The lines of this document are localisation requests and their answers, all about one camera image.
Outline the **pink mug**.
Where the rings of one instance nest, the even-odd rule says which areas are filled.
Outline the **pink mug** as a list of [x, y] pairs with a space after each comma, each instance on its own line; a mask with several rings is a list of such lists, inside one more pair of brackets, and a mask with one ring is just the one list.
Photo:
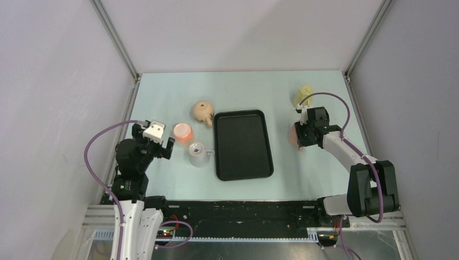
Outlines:
[[304, 148], [303, 147], [300, 147], [298, 145], [298, 137], [297, 137], [297, 134], [296, 134], [296, 129], [295, 129], [295, 126], [292, 125], [292, 127], [290, 128], [289, 130], [289, 133], [288, 133], [288, 141], [289, 143], [295, 147], [298, 151], [302, 151]]

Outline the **yellow mug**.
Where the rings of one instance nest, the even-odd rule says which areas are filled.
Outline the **yellow mug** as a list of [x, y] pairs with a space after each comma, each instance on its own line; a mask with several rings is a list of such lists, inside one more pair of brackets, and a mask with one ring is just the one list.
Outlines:
[[298, 105], [301, 103], [301, 101], [306, 98], [307, 96], [313, 94], [313, 88], [312, 86], [309, 85], [303, 85], [300, 87], [293, 99], [293, 107], [297, 109]]

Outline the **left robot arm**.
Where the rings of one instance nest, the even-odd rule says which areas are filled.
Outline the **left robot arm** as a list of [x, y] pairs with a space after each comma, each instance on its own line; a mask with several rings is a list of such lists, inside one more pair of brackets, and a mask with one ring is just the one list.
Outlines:
[[146, 171], [157, 159], [170, 159], [175, 140], [169, 138], [163, 147], [165, 124], [158, 121], [137, 122], [132, 138], [120, 141], [115, 147], [116, 172], [112, 193], [115, 207], [115, 235], [117, 248], [113, 259], [151, 259], [159, 226], [171, 219], [171, 211], [163, 205], [145, 207], [148, 177]]

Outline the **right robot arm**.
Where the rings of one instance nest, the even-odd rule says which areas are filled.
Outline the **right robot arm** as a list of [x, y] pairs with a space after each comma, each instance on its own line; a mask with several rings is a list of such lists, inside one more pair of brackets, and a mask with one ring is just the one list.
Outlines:
[[333, 155], [348, 171], [345, 194], [320, 199], [315, 221], [329, 226], [337, 215], [375, 216], [399, 209], [395, 167], [363, 153], [337, 125], [330, 124], [325, 107], [298, 106], [300, 120], [294, 123], [299, 147], [318, 146]]

